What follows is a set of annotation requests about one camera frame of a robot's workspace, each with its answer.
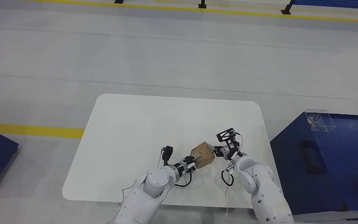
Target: white tabletop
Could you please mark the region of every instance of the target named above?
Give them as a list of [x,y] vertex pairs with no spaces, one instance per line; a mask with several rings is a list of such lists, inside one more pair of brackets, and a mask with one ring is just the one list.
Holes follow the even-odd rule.
[[[273,169],[280,186],[261,110],[255,102],[101,95],[63,186],[63,196],[69,200],[120,202],[121,189],[157,166],[163,146],[174,148],[169,160],[174,164],[204,141],[220,145],[216,134],[228,128],[243,136],[243,152]],[[220,174],[227,164],[223,158],[216,158],[195,171],[192,183],[184,189],[173,188],[163,204],[225,207],[226,185]],[[227,192],[229,207],[251,208],[250,195],[240,186],[236,174],[234,177],[235,183]]]

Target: yellow floor line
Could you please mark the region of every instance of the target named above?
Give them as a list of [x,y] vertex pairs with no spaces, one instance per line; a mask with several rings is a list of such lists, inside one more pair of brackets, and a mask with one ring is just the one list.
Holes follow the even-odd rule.
[[46,127],[22,124],[1,124],[0,134],[25,134],[29,136],[47,136],[60,138],[82,138],[84,129]]
[[358,22],[358,18],[342,18],[342,17],[328,17],[328,16],[303,16],[303,15],[282,15],[281,13],[266,13],[266,12],[247,12],[235,10],[218,10],[218,9],[202,9],[202,8],[187,8],[176,6],[146,6],[141,4],[114,4],[106,2],[86,2],[73,0],[32,0],[35,2],[51,2],[51,3],[65,3],[65,4],[83,4],[88,6],[108,6],[108,7],[122,7],[122,8],[143,8],[151,10],[171,10],[171,11],[192,11],[192,12],[206,12],[206,13],[223,13],[236,14],[247,16],[262,16],[262,17],[284,17],[284,18],[300,18],[305,20],[330,20],[330,21],[344,21],[344,22]]
[[[195,4],[197,2],[186,2],[186,1],[173,1],[173,0],[154,0],[158,3],[175,3],[175,4]],[[207,3],[208,6],[224,6],[224,7],[236,7],[236,8],[258,8],[263,10],[283,10],[283,8],[279,7],[270,7],[270,6],[245,6],[241,4],[225,4],[225,3]],[[347,12],[347,11],[328,11],[328,10],[299,10],[299,9],[291,9],[291,12],[315,12],[315,13],[331,13],[331,14],[343,14],[343,15],[358,15],[357,12]]]

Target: gray floor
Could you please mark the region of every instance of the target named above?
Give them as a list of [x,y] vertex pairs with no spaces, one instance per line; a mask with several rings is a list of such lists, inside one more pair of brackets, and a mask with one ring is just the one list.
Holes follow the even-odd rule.
[[[0,123],[85,128],[102,93],[255,101],[270,139],[308,108],[358,114],[356,23],[0,6]],[[21,150],[0,182],[1,223],[112,218],[117,204],[62,197],[79,140],[9,137]],[[152,223],[256,223],[247,209],[224,214],[162,207]]]

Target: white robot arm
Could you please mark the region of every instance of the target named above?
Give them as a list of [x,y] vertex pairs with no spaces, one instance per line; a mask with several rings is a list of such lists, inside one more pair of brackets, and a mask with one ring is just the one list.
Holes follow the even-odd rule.
[[216,135],[219,142],[226,142],[227,146],[215,146],[214,153],[217,157],[231,161],[232,165],[227,167],[226,171],[236,171],[241,185],[251,194],[251,204],[258,223],[294,224],[291,209],[282,191],[273,182],[274,173],[268,166],[240,152],[240,145],[235,140],[236,135],[239,134],[233,128]]
[[200,153],[187,156],[174,165],[155,168],[141,176],[135,181],[130,193],[124,197],[117,216],[109,223],[148,224],[179,179],[186,174],[190,174],[191,178],[195,161],[200,156]]

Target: clear plastic container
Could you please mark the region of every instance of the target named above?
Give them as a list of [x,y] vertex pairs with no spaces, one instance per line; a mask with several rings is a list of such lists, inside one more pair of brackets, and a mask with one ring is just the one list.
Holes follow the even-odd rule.
[[335,124],[326,110],[308,109],[306,111],[308,123],[311,130],[315,132],[329,132],[335,128]]

